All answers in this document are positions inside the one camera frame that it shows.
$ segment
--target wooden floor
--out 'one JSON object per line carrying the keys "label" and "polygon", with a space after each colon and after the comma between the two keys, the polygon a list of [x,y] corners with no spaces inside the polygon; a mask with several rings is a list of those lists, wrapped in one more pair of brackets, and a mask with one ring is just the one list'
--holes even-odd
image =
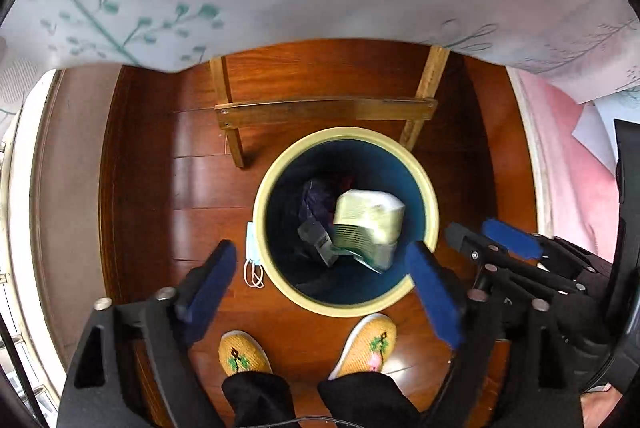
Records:
{"label": "wooden floor", "polygon": [[[427,54],[428,47],[420,45],[340,40],[273,46],[228,56],[227,62],[235,100],[413,96]],[[145,299],[159,287],[178,283],[223,238],[236,244],[244,260],[246,223],[260,180],[297,139],[331,125],[359,125],[396,140],[402,129],[401,122],[347,119],[243,129],[250,165],[239,170],[216,123],[206,65],[179,74],[128,68],[120,83],[128,91],[120,91],[114,100],[120,106],[112,108],[112,121],[122,133],[112,153],[111,181],[114,294],[123,300]],[[460,56],[450,56],[436,98],[435,118],[423,128],[414,154],[433,182],[441,224],[460,221],[478,227],[497,214],[496,198],[478,100]],[[466,281],[473,277],[473,267],[444,245],[442,235],[436,257]],[[434,336],[414,293],[385,313],[398,325],[399,336],[384,371],[423,410],[446,374],[450,352]],[[225,331],[245,330],[262,344],[274,371],[290,383],[296,413],[327,414],[316,383],[335,365],[357,321],[305,311],[268,280],[264,289],[249,289],[239,270],[209,332],[191,350],[191,361],[230,425],[232,411],[220,388],[225,376],[218,341]],[[487,420],[503,361],[500,350],[470,426]]]}

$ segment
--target person's foot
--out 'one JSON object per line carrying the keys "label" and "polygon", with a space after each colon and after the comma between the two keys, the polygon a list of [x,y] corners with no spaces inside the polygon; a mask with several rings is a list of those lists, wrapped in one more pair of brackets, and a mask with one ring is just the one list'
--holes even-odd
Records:
{"label": "person's foot", "polygon": [[230,331],[220,338],[220,364],[228,376],[238,372],[272,374],[271,364],[260,344],[243,331]]}
{"label": "person's foot", "polygon": [[353,328],[328,379],[356,372],[380,372],[396,345],[396,326],[382,314],[370,314]]}

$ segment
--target white wall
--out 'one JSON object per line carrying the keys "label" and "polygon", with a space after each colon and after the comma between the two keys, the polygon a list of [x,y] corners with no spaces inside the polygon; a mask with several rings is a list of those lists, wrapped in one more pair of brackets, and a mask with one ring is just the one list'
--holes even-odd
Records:
{"label": "white wall", "polygon": [[40,257],[54,339],[65,367],[94,301],[105,295],[98,236],[98,178],[119,64],[67,69],[41,149]]}

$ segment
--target screw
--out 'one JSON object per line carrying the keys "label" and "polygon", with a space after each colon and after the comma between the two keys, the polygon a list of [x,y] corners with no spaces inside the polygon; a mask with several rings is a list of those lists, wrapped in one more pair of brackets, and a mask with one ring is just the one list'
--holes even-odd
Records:
{"label": "screw", "polygon": [[489,295],[481,289],[472,288],[466,292],[466,297],[474,302],[486,302],[489,299]]}
{"label": "screw", "polygon": [[546,313],[549,310],[549,304],[540,298],[532,299],[531,305],[535,310],[540,311],[541,313]]}
{"label": "screw", "polygon": [[175,296],[175,288],[174,287],[162,287],[162,289],[160,289],[156,293],[156,300],[161,302],[163,300],[170,300],[174,296]]}
{"label": "screw", "polygon": [[94,310],[103,311],[111,307],[112,303],[113,301],[111,300],[111,298],[100,298],[99,300],[95,300]]}

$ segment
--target yellow trash can rim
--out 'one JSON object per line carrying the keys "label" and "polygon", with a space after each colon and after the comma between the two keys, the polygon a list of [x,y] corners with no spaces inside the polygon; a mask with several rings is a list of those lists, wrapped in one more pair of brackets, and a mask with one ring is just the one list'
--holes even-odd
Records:
{"label": "yellow trash can rim", "polygon": [[289,164],[308,149],[321,143],[345,139],[365,141],[379,146],[394,155],[409,170],[420,190],[422,201],[424,202],[424,242],[431,251],[434,251],[436,247],[440,228],[438,202],[427,173],[418,160],[415,159],[406,148],[386,135],[351,126],[327,128],[326,130],[320,130],[319,132],[303,137],[284,150],[265,173],[255,198],[253,221],[262,266],[273,284],[293,303],[311,312],[324,316],[332,316],[334,318],[354,318],[381,311],[398,302],[398,300],[402,299],[414,288],[414,282],[411,280],[411,277],[406,275],[388,292],[368,302],[354,305],[329,305],[314,300],[295,289],[295,287],[289,284],[282,276],[271,259],[267,245],[265,218],[267,204],[274,184]]}

